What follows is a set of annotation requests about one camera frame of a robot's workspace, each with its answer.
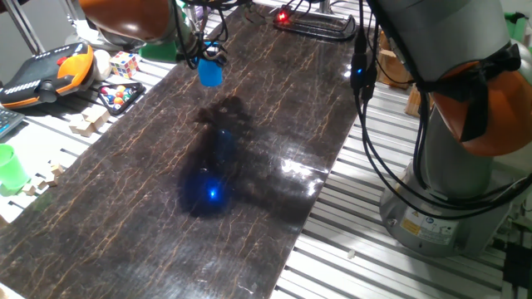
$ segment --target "colorful toy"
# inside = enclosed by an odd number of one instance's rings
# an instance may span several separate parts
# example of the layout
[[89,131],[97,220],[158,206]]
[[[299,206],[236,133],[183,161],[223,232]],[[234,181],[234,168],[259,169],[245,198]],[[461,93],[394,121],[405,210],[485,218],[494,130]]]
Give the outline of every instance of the colorful toy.
[[123,51],[111,58],[111,67],[115,75],[126,79],[130,79],[139,70],[136,56]]
[[107,96],[107,103],[109,104],[113,104],[115,102],[115,96],[113,95],[108,95]]

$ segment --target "metal frame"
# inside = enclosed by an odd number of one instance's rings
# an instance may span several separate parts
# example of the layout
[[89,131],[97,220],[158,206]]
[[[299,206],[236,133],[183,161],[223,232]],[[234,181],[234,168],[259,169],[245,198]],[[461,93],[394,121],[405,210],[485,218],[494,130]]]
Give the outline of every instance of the metal frame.
[[74,4],[70,0],[58,0],[61,4],[63,11],[66,14],[66,19],[68,22],[75,26],[75,21],[79,21],[79,17],[77,16],[76,9],[74,8]]
[[44,53],[46,50],[33,30],[32,24],[27,20],[26,14],[22,10],[18,1],[2,0],[2,2],[32,54],[39,55]]

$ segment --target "black cable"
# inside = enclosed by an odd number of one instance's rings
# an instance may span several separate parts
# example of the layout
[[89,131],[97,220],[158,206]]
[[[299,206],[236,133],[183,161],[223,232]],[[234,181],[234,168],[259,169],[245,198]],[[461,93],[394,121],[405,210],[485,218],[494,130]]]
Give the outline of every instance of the black cable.
[[358,14],[360,14],[360,27],[364,28],[364,5],[363,0],[358,0]]
[[[373,42],[377,42],[377,34],[375,34],[373,36]],[[374,63],[374,61],[376,60],[375,57],[376,57],[377,53],[375,51],[372,51],[372,63]],[[414,153],[414,162],[416,161],[420,161],[421,160],[419,159],[420,155],[418,155],[416,152],[419,151],[419,147],[420,147],[420,143],[421,143],[421,139],[423,141],[423,144],[425,142],[425,136],[426,134],[422,134],[422,132],[424,131],[426,133],[426,130],[424,130],[426,128],[426,122],[424,120],[428,120],[428,109],[425,105],[422,106],[422,108],[424,108],[424,110],[422,111],[422,114],[423,114],[423,117],[420,118],[420,129],[418,130],[418,135],[417,135],[417,139],[416,139],[416,149],[415,149],[415,153]],[[361,115],[360,118],[361,118],[361,123],[362,123],[362,118],[365,119],[365,115]],[[377,153],[377,151],[375,150],[371,140],[369,139],[369,135],[367,134],[367,130],[366,130],[366,127],[365,125],[362,127],[362,137],[364,137],[364,135],[366,136],[366,141],[367,141],[367,145],[369,146],[369,148],[372,150],[373,154],[375,155],[376,159],[379,161],[379,163],[381,164],[381,166],[388,172],[388,174],[393,178],[395,179],[404,189],[408,190],[409,192],[411,192],[412,194],[416,195],[419,199],[421,200],[424,200],[425,202],[427,203],[430,203],[432,205],[435,205],[437,207],[440,207],[440,208],[447,208],[447,209],[451,209],[451,210],[471,210],[471,209],[477,209],[477,208],[485,208],[487,206],[489,206],[491,204],[490,201],[487,201],[487,200],[484,200],[484,201],[481,201],[481,202],[476,202],[476,201],[460,201],[460,200],[445,200],[445,199],[439,199],[437,197],[435,197],[436,199],[440,200],[440,202],[435,202],[431,199],[428,199],[426,198],[425,196],[419,194],[418,192],[416,192],[415,190],[413,190],[412,188],[410,188],[408,185],[404,184],[402,182],[402,180],[400,180],[386,165],[386,163],[384,163],[384,161],[381,159],[380,155]]]
[[[369,43],[369,32],[370,32],[369,27],[372,25],[372,19],[373,19],[373,12],[369,14],[369,26],[367,27],[367,36],[366,36],[368,43]],[[374,32],[375,35],[377,34],[378,30],[379,30],[378,26],[375,26],[375,32]]]
[[369,150],[368,150],[368,140],[369,140],[369,136],[367,135],[367,130],[366,130],[366,112],[367,112],[367,105],[363,105],[363,111],[361,111],[361,108],[360,108],[360,99],[358,97],[358,94],[355,92],[355,105],[357,107],[357,112],[359,114],[359,118],[360,118],[360,123],[361,123],[361,126],[362,126],[362,144],[364,146],[364,152],[366,153],[366,156],[367,156],[367,159],[369,160],[370,164],[372,165],[372,167],[375,169],[375,172],[377,173],[378,177],[382,180],[382,182],[388,187],[388,189],[390,189],[390,191],[396,195],[404,204],[406,204],[407,206],[409,206],[410,208],[416,210],[417,212],[419,213],[422,213],[426,216],[429,216],[429,217],[432,217],[432,218],[438,218],[438,219],[445,219],[445,220],[459,220],[459,219],[464,219],[464,218],[470,218],[470,217],[474,217],[474,216],[477,216],[477,215],[480,215],[480,214],[483,214],[483,213],[486,213],[486,212],[489,212],[490,210],[493,210],[495,208],[498,208],[506,203],[509,203],[511,200],[514,199],[514,197],[520,193],[522,193],[523,191],[525,191],[531,184],[532,184],[532,175],[529,175],[525,180],[524,182],[521,182],[520,183],[520,186],[517,188],[517,189],[514,189],[514,192],[511,192],[511,190],[506,190],[506,192],[510,192],[510,195],[509,196],[506,196],[505,198],[502,198],[501,200],[498,200],[497,202],[493,203],[491,206],[487,207],[487,208],[484,208],[484,209],[480,209],[479,211],[476,211],[476,212],[473,212],[473,213],[468,213],[468,214],[464,214],[464,215],[461,215],[461,216],[441,216],[441,215],[436,215],[436,214],[433,214],[433,213],[428,213],[418,207],[416,207],[414,204],[410,203],[408,200],[406,200],[405,198],[403,198],[389,183],[388,181],[386,180],[386,178],[384,178],[384,176],[382,175],[381,171],[378,169],[378,167],[375,165],[375,162],[373,161],[373,158],[372,156],[370,155],[369,153]]
[[172,7],[174,9],[175,28],[177,30],[177,37],[180,40],[180,45],[183,48],[183,56],[185,57],[186,63],[189,65],[190,69],[195,70],[198,68],[198,63],[193,64],[189,58],[189,54],[187,53],[185,42],[183,42],[183,34],[181,33],[181,25],[180,25],[180,18],[179,18],[178,10],[177,10],[177,3],[175,1],[172,1],[172,3],[173,3]]
[[427,189],[427,186],[421,174],[421,157],[423,153],[423,148],[425,147],[426,131],[428,127],[428,112],[426,111],[426,106],[426,93],[421,92],[421,113],[419,116],[419,129],[417,130],[416,146],[414,147],[412,167],[417,183],[421,186],[423,190]]
[[290,16],[292,16],[299,8],[299,6],[303,3],[303,0],[300,0],[298,5],[291,11]]
[[[369,45],[369,48],[370,50],[372,50],[373,52],[375,52],[377,50],[377,46],[376,45]],[[410,81],[407,81],[407,82],[399,82],[399,81],[396,81],[395,79],[391,78],[387,73],[386,71],[384,71],[384,68],[381,66],[381,62],[379,62],[379,60],[377,59],[377,64],[379,65],[379,68],[381,69],[382,73],[384,74],[384,76],[386,76],[390,81],[396,83],[396,84],[412,84],[412,83],[416,83],[414,80],[410,80]]]
[[[375,61],[374,58],[375,58],[375,56],[377,54],[376,49],[377,49],[377,44],[374,41],[374,49],[372,48],[372,54],[373,54],[372,55],[373,56],[372,64],[374,63],[374,61]],[[360,51],[362,51],[362,50],[365,51],[365,47],[355,43],[355,54],[353,55],[353,59],[352,59],[352,68],[353,68],[353,66],[355,66],[355,65],[353,65],[353,63],[357,61],[357,60],[355,60],[355,56],[356,55],[360,56],[362,54]],[[474,197],[474,198],[470,198],[470,199],[465,199],[465,202],[464,202],[464,199],[439,199],[439,198],[437,198],[441,202],[444,202],[444,203],[447,202],[448,204],[434,202],[433,200],[430,200],[430,199],[425,198],[424,196],[421,196],[420,194],[418,194],[417,192],[415,192],[414,190],[409,188],[407,185],[405,185],[401,180],[399,180],[399,178],[397,178],[396,175],[394,175],[394,173],[386,166],[386,164],[381,159],[379,154],[375,151],[375,148],[373,147],[372,142],[369,139],[369,135],[367,133],[365,117],[366,117],[366,110],[367,110],[367,100],[371,99],[371,97],[372,97],[372,89],[374,88],[374,82],[370,86],[367,85],[367,82],[364,82],[365,86],[362,89],[362,95],[365,96],[365,97],[364,97],[363,112],[362,112],[361,111],[361,105],[360,105],[360,99],[359,99],[359,96],[358,96],[358,92],[360,91],[360,88],[362,86],[361,81],[364,81],[364,78],[363,78],[364,76],[365,75],[363,73],[362,77],[360,77],[360,78],[358,78],[356,80],[353,80],[353,78],[358,77],[358,76],[352,74],[352,83],[351,84],[353,86],[353,91],[355,93],[357,112],[360,115],[360,119],[361,119],[362,141],[363,141],[363,145],[364,145],[366,156],[368,157],[368,160],[372,164],[372,167],[375,169],[376,173],[378,174],[379,178],[383,181],[383,183],[399,199],[401,199],[409,207],[411,207],[411,208],[415,209],[416,211],[418,211],[420,213],[423,213],[425,215],[432,216],[433,218],[444,218],[444,219],[469,218],[469,217],[474,217],[474,216],[476,216],[478,214],[481,214],[481,213],[488,212],[491,209],[497,208],[497,207],[499,207],[499,206],[501,206],[503,204],[509,203],[511,200],[513,200],[516,196],[518,196],[521,192],[523,192],[525,189],[527,189],[532,184],[532,174],[530,174],[528,177],[523,178],[520,181],[518,181],[517,183],[509,185],[508,187],[503,186],[503,187],[497,188],[495,190],[492,190],[489,193],[484,194],[482,196],[478,196],[478,197]],[[423,130],[425,130],[425,132],[426,132],[426,128],[427,128],[426,124],[428,122],[428,100],[426,100],[426,97],[424,99],[425,99],[425,104],[423,104],[423,107],[422,107],[423,111],[421,112],[424,116],[423,116],[423,118],[420,118],[420,120],[421,120],[420,127]],[[420,145],[420,146],[418,146],[418,151],[422,152],[423,145],[421,145],[421,140],[419,140],[419,142],[417,142],[417,143]],[[372,156],[369,153],[368,146],[372,150],[373,154],[375,155],[375,157],[379,161],[379,163],[382,165],[382,167],[388,172],[388,174],[391,175],[404,189],[406,189],[406,190],[410,191],[412,194],[416,195],[420,200],[423,200],[424,202],[432,204],[434,206],[438,206],[438,207],[442,207],[442,208],[446,208],[446,209],[451,209],[451,210],[463,210],[463,211],[466,211],[466,210],[477,210],[477,211],[474,212],[474,213],[468,213],[468,214],[461,215],[461,216],[442,217],[442,216],[439,216],[439,215],[429,214],[426,211],[420,210],[419,208],[415,207],[412,203],[410,203],[407,200],[405,200],[394,188],[391,187],[391,185],[383,177],[381,171],[375,165],[375,163],[374,163],[374,161],[372,159]],[[416,160],[421,161],[420,155],[416,156]],[[484,200],[488,196],[491,196],[491,195],[494,195],[496,193],[499,193],[500,191],[502,191],[503,193],[501,193],[495,199]]]
[[304,14],[302,14],[301,16],[299,16],[299,18],[302,18],[302,17],[305,17],[306,15],[308,15],[308,13],[310,12],[310,8],[311,8],[312,6],[313,6],[313,3],[312,3],[312,2],[309,2],[309,3],[308,3],[308,9],[307,9],[307,11],[306,11]]
[[333,5],[338,4],[338,3],[349,3],[349,1],[338,0],[338,1],[335,1],[335,2],[333,2],[333,3],[331,3],[331,4],[329,4],[329,6],[333,6]]

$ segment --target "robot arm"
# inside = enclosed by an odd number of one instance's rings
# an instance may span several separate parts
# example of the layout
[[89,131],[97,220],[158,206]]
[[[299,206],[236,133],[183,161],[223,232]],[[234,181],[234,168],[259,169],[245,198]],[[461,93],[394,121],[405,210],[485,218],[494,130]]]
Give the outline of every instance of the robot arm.
[[209,40],[185,18],[175,0],[80,0],[80,5],[104,37],[129,37],[156,47],[174,43],[176,60],[186,61],[192,69],[200,58],[226,62],[223,47],[205,45]]
[[532,56],[510,41],[499,0],[367,2],[469,152],[508,154],[532,140]]

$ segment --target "marble pattern surface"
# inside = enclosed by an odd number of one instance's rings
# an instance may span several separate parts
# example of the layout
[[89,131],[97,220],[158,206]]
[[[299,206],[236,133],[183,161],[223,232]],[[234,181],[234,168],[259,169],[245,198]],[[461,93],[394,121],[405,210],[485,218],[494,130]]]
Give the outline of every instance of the marble pattern surface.
[[352,43],[227,22],[224,84],[174,68],[0,230],[0,282],[26,298],[269,297],[355,118]]

